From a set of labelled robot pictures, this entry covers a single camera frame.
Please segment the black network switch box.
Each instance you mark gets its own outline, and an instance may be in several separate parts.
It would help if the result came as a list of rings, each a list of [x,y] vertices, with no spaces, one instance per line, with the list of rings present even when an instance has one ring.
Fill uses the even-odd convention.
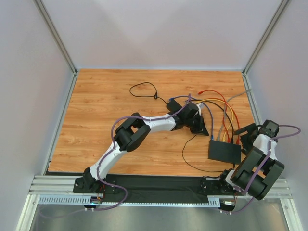
[[[231,164],[240,164],[241,146],[233,143],[210,140],[208,159]]]

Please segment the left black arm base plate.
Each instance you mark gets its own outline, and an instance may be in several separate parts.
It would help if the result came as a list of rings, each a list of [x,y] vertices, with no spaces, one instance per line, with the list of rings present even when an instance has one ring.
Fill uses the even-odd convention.
[[[85,180],[76,178],[73,193],[95,193],[95,194],[115,194],[118,190],[115,187],[103,184],[100,181],[94,181],[91,186],[86,185]]]

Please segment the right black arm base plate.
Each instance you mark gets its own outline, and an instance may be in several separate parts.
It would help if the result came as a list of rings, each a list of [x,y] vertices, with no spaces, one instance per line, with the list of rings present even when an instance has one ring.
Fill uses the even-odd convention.
[[[207,178],[202,177],[200,180],[201,192],[205,195],[241,195],[235,189],[235,186],[227,183],[225,179],[221,178]]]

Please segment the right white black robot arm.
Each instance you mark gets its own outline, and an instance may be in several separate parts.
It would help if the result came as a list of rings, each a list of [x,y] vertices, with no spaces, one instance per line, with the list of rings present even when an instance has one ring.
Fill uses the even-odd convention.
[[[236,130],[245,158],[236,169],[225,170],[220,181],[234,191],[263,199],[284,170],[275,154],[279,129],[267,119],[262,125],[253,123]]]

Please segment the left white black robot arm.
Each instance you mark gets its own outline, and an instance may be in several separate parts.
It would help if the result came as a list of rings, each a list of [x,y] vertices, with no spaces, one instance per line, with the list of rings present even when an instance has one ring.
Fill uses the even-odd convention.
[[[181,106],[177,101],[167,103],[169,113],[146,117],[139,113],[118,119],[111,128],[112,143],[101,158],[85,169],[82,179],[87,188],[103,180],[113,165],[126,153],[136,150],[145,138],[155,132],[175,131],[188,127],[192,134],[208,136],[201,108],[187,101]]]

